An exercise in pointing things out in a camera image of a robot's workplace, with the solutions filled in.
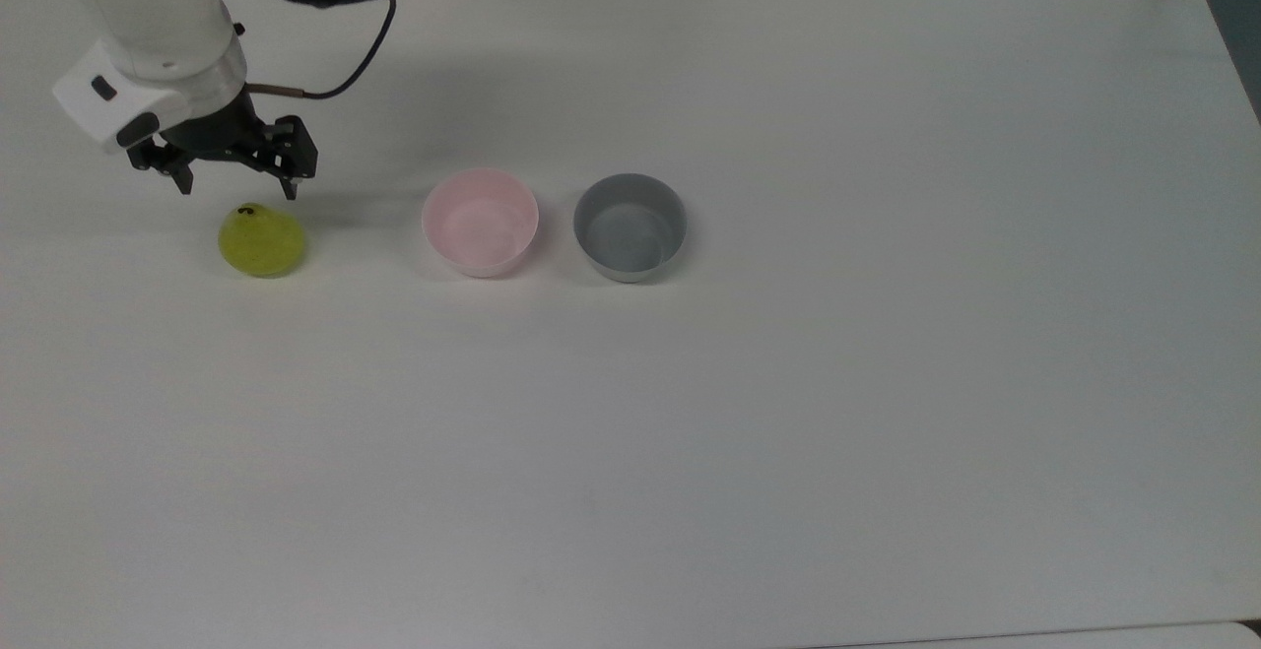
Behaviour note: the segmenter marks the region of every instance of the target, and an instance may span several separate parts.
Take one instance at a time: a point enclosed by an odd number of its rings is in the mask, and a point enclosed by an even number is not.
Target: table surface
[[[226,0],[324,88],[381,6]],[[757,649],[1261,615],[1261,129],[1204,0],[400,0],[282,204],[96,154],[72,0],[0,0],[13,649]],[[419,236],[526,179],[532,258]],[[622,286],[569,214],[690,209]]]
[[[1232,623],[955,639],[918,643],[913,646],[917,649],[1188,649],[1189,646],[1261,649],[1261,638],[1243,625]]]

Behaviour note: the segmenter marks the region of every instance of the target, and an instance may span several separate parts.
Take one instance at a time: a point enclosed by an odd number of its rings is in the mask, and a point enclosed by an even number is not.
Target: pink bowl
[[[525,257],[538,231],[538,202],[506,170],[462,170],[430,192],[420,228],[456,271],[494,277]]]

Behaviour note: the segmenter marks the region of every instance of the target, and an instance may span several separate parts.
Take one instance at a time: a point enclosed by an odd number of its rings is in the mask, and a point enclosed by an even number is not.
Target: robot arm
[[[79,1],[101,39],[53,93],[107,154],[127,151],[136,169],[168,174],[185,194],[198,159],[271,174],[290,199],[300,179],[315,176],[318,151],[301,120],[257,118],[237,26],[221,0]]]

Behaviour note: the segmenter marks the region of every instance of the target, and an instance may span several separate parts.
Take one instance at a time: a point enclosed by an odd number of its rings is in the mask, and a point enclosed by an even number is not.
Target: bowl
[[[506,170],[462,170],[430,192],[420,228],[456,272],[496,277],[521,263],[535,239],[538,202]]]
[[[687,236],[683,202],[644,174],[617,174],[588,188],[574,209],[574,236],[591,266],[618,282],[666,267]]]

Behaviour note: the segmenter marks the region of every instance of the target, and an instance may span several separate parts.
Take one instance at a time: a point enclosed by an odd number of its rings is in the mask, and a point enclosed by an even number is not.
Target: black cable
[[[346,4],[362,4],[373,3],[373,0],[286,0],[288,3],[306,4],[306,6],[318,6],[322,9],[328,9],[329,6],[346,6]],[[368,48],[368,53],[356,67],[354,73],[351,78],[342,81],[337,88],[327,89],[327,92],[306,92],[303,88],[288,88],[282,84],[266,84],[266,83],[247,83],[247,92],[264,93],[264,96],[284,96],[284,97],[305,97],[308,101],[327,101],[329,97],[338,97],[340,93],[346,92],[347,88],[354,84],[354,81],[359,79],[363,71],[368,69],[372,58],[377,55],[377,49],[386,39],[386,34],[390,33],[390,25],[393,24],[393,15],[398,8],[398,0],[387,0],[390,3],[390,11],[386,13],[385,20],[381,21],[381,29],[377,30],[377,38],[372,40],[372,48]]]
[[[343,4],[359,3],[372,3],[372,0],[343,0]],[[351,78],[342,81],[342,84],[338,84],[337,88],[325,89],[325,92],[306,92],[306,89],[288,88],[284,87],[284,84],[247,83],[246,89],[248,89],[248,92],[259,93],[259,96],[303,97],[306,98],[306,101],[328,101],[329,97],[340,96],[340,93],[346,92],[347,88],[351,88],[352,84],[354,84],[354,81],[359,79],[363,71],[368,69],[368,64],[371,64],[372,58],[377,55],[377,49],[381,48],[381,44],[386,39],[386,34],[390,33],[390,25],[393,24],[395,9],[398,6],[398,0],[387,0],[387,3],[390,3],[390,11],[386,13],[386,20],[381,21],[381,29],[377,30],[377,38],[372,40],[372,48],[368,48],[368,53],[363,57],[363,60],[359,62],[359,66],[356,67]]]

